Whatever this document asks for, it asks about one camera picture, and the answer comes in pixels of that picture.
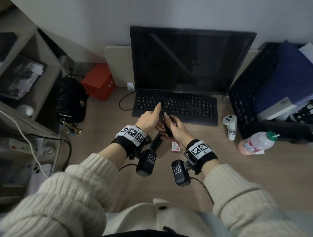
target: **computer monitor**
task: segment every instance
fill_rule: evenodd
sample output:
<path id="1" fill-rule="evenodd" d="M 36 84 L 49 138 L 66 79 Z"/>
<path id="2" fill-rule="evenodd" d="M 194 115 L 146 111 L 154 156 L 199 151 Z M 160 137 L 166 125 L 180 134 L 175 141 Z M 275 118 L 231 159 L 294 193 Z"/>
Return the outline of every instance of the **computer monitor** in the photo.
<path id="1" fill-rule="evenodd" d="M 226 94 L 254 32 L 131 26 L 136 89 Z"/>

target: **white wall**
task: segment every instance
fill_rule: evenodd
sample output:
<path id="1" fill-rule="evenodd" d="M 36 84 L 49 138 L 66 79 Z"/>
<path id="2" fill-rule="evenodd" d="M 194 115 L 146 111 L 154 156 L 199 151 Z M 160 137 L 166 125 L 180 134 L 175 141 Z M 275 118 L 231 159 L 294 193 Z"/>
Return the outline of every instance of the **white wall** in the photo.
<path id="1" fill-rule="evenodd" d="M 254 31 L 265 41 L 313 42 L 313 0 L 12 0 L 73 60 L 102 62 L 130 45 L 131 25 Z"/>

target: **person's left hand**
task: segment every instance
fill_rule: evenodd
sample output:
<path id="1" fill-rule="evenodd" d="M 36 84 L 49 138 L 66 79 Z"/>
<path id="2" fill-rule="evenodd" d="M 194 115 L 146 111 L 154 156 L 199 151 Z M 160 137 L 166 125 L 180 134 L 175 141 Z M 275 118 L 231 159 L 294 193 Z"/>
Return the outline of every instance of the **person's left hand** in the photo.
<path id="1" fill-rule="evenodd" d="M 165 131 L 163 122 L 160 120 L 161 102 L 157 104 L 154 111 L 145 112 L 137 121 L 135 126 L 141 128 L 145 134 L 152 129 Z"/>

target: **plastic bottle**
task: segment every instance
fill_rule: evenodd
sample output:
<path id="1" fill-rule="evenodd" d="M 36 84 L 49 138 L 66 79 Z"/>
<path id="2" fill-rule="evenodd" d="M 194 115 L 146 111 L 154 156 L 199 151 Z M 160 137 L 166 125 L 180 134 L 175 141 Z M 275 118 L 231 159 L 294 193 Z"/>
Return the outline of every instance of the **plastic bottle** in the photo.
<path id="1" fill-rule="evenodd" d="M 279 134 L 274 132 L 258 132 L 238 144 L 241 154 L 252 155 L 258 151 L 271 148 L 278 140 Z"/>

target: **sweater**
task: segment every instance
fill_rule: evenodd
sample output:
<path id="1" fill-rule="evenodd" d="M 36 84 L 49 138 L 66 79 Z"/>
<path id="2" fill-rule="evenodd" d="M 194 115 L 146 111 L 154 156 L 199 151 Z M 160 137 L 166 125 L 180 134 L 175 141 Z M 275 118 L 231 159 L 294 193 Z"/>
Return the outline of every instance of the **sweater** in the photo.
<path id="1" fill-rule="evenodd" d="M 47 179 L 36 194 L 23 199 L 0 223 L 5 236 L 102 236 L 132 230 L 163 231 L 208 237 L 212 233 L 193 211 L 154 199 L 125 209 L 108 223 L 105 210 L 111 198 L 108 185 L 117 168 L 106 158 L 91 154 L 81 164 Z M 213 213 L 234 236 L 305 236 L 279 211 L 260 185 L 248 182 L 230 165 L 215 167 L 204 179 L 214 201 Z"/>

